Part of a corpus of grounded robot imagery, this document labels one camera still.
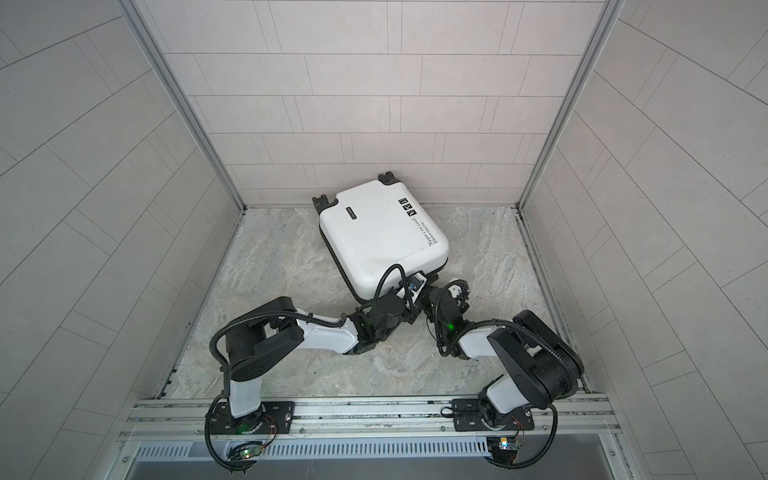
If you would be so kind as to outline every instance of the cable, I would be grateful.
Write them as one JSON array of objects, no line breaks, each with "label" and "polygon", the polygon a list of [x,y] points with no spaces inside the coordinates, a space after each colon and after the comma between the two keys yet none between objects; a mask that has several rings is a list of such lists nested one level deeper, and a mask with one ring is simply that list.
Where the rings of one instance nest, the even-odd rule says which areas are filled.
[{"label": "cable", "polygon": [[558,430],[558,410],[554,407],[554,405],[550,405],[549,408],[552,410],[552,430],[549,432],[549,436],[547,437],[547,442],[544,444],[544,446],[541,448],[541,450],[539,450],[539,452],[536,455],[533,455],[531,458],[529,458],[524,462],[512,463],[510,465],[497,462],[492,458],[488,458],[488,457],[483,457],[483,458],[485,458],[485,460],[491,465],[496,467],[506,468],[507,470],[518,470],[520,468],[530,467],[531,465],[541,460],[541,457],[543,457],[545,453],[547,453],[547,451],[549,450],[549,447],[552,446],[552,442],[554,441],[554,434]]}]

